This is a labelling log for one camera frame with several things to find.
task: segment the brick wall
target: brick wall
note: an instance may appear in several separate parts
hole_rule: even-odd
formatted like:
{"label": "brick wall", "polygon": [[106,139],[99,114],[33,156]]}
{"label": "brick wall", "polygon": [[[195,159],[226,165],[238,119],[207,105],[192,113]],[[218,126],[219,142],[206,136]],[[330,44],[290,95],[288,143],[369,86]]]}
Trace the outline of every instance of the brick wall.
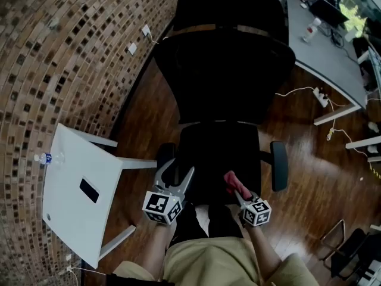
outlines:
{"label": "brick wall", "polygon": [[[74,285],[41,219],[58,122],[107,137],[177,0],[0,0],[0,284]],[[131,56],[127,47],[138,50]]]}

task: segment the white table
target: white table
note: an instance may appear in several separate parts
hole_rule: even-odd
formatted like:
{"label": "white table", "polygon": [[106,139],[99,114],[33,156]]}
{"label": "white table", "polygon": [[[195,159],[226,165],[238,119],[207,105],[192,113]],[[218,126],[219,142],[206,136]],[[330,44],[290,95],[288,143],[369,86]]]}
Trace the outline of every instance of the white table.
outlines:
{"label": "white table", "polygon": [[[350,104],[314,120],[320,125],[366,107],[366,92],[360,67],[347,57],[343,49],[331,43],[329,37],[318,32],[310,43],[302,40],[314,15],[301,7],[300,0],[287,0],[289,46],[295,53],[296,65],[337,90]],[[357,60],[354,47],[344,40],[344,48],[352,59]]]}
{"label": "white table", "polygon": [[[98,261],[135,230],[135,226],[129,226],[102,247],[121,171],[156,168],[157,162],[115,157],[91,142],[117,146],[115,141],[58,124],[51,154],[54,160],[63,153],[64,163],[52,162],[46,169],[42,217],[69,248],[97,268]],[[96,202],[80,188],[82,179],[99,194]]]}
{"label": "white table", "polygon": [[381,263],[377,260],[372,261],[367,272],[365,273],[366,277],[362,277],[357,285],[359,286],[380,286],[381,282]]}
{"label": "white table", "polygon": [[[376,77],[377,85],[379,88],[379,94],[381,98],[381,56],[374,51],[371,47],[368,48],[368,51],[361,56],[361,61],[359,63],[370,59],[371,64],[373,66],[374,70],[374,75]],[[378,144],[381,143],[381,135],[380,136],[375,136],[374,138],[369,138],[361,141],[355,141],[352,143],[347,143],[345,144],[345,148],[347,149],[352,149],[352,148],[357,148],[357,147],[364,147],[368,145],[373,145],[373,144]],[[381,157],[370,157],[368,158],[368,162],[377,162],[381,161]]]}

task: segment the table leg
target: table leg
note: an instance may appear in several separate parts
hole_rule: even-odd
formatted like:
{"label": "table leg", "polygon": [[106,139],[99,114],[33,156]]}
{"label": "table leg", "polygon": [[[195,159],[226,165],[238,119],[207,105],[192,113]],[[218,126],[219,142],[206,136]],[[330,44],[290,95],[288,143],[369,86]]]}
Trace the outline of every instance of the table leg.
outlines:
{"label": "table leg", "polygon": [[368,162],[378,162],[381,161],[381,157],[370,157],[368,158]]}
{"label": "table leg", "polygon": [[347,106],[340,107],[339,109],[336,109],[335,111],[332,111],[330,113],[325,114],[324,116],[318,117],[314,120],[314,124],[321,125],[323,123],[327,123],[329,121],[332,121],[334,119],[338,119],[342,116],[345,116],[346,114],[352,113],[356,110],[359,110],[361,107],[359,105],[355,104],[348,104]]}
{"label": "table leg", "polygon": [[113,240],[109,241],[106,245],[101,248],[101,252],[99,254],[99,260],[103,259],[111,250],[116,248],[122,241],[124,241],[127,237],[129,237],[132,233],[134,233],[136,227],[129,226],[126,230],[124,230],[121,234],[116,236]]}
{"label": "table leg", "polygon": [[362,64],[369,58],[369,51],[366,51],[362,56],[360,56],[357,60],[358,64]]}
{"label": "table leg", "polygon": [[373,145],[378,143],[381,143],[381,136],[375,136],[374,138],[347,143],[345,144],[345,148],[347,150],[350,150],[352,148],[363,147],[363,146],[368,146],[368,145]]}
{"label": "table leg", "polygon": [[376,225],[370,225],[370,229],[376,230],[378,232],[381,232],[381,226],[376,226]]}
{"label": "table leg", "polygon": [[123,162],[122,169],[155,169],[157,161],[155,160],[141,160],[131,158],[118,157]]}
{"label": "table leg", "polygon": [[71,131],[73,131],[76,135],[81,136],[83,139],[86,139],[89,142],[97,143],[97,144],[102,144],[102,145],[107,145],[107,146],[112,146],[116,147],[118,145],[118,142],[115,142],[113,140],[109,140],[106,138],[102,138],[101,136],[95,136],[91,135],[89,133],[79,131],[76,129],[69,128]]}

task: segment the black office chair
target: black office chair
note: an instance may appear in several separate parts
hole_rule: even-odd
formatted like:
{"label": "black office chair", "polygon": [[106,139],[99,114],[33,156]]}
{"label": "black office chair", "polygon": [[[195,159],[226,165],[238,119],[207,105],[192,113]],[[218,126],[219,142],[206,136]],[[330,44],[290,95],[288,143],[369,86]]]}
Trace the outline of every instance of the black office chair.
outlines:
{"label": "black office chair", "polygon": [[279,0],[178,0],[174,31],[208,24],[233,29],[252,27],[288,44],[288,28]]}
{"label": "black office chair", "polygon": [[[342,238],[340,243],[333,247],[326,243],[326,239],[329,234],[333,233],[338,228],[342,229]],[[339,277],[343,281],[348,280],[353,274],[357,273],[360,276],[369,267],[373,259],[376,259],[376,255],[379,252],[380,241],[374,244],[373,241],[369,241],[370,235],[366,234],[362,229],[355,229],[351,236],[347,239],[345,235],[345,222],[340,220],[326,235],[320,238],[321,243],[330,249],[330,253],[321,259],[324,267],[330,270],[331,277]],[[355,256],[358,256],[353,270],[347,276],[341,275],[341,272],[353,261]]]}
{"label": "black office chair", "polygon": [[[186,199],[235,203],[223,179],[230,170],[260,195],[260,160],[272,166],[273,190],[285,189],[285,147],[272,142],[271,153],[260,151],[254,124],[263,121],[274,93],[289,76],[295,64],[292,50],[269,36],[230,28],[181,33],[165,38],[155,50],[179,107],[179,123],[197,123],[182,130],[177,151],[174,144],[165,144],[158,152],[158,168],[176,158],[179,179],[195,167]],[[174,167],[167,170],[164,182],[174,185],[175,174]]]}

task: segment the bottle cap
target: bottle cap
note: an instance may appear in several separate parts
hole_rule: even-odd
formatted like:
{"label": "bottle cap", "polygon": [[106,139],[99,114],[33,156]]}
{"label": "bottle cap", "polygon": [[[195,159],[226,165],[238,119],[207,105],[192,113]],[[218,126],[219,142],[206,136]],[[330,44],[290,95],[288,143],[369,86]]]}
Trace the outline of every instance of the bottle cap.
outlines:
{"label": "bottle cap", "polygon": [[313,25],[315,25],[315,26],[321,25],[321,20],[319,18],[315,18]]}

